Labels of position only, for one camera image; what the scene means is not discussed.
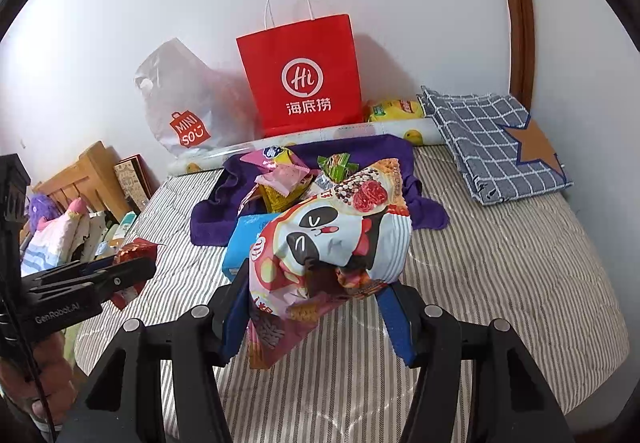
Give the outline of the left hand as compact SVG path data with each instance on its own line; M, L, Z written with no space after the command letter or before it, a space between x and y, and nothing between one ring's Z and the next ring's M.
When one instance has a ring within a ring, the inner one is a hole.
M32 348L32 355L40 369L43 394L56 425L66 419L77 397L73 369L64 357L64 345L63 333L55 333ZM42 420L47 418L35 380L27 381L23 371L6 359L1 359L1 385L8 397L29 414Z

